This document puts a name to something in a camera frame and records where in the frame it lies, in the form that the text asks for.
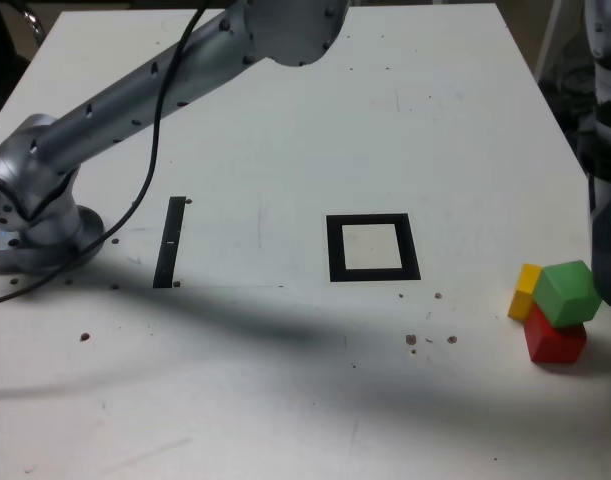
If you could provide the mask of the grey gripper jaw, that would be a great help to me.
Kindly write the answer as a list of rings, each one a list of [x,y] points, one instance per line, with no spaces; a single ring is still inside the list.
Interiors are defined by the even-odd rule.
[[[611,306],[611,200],[592,216],[591,270],[594,287],[600,297]]]

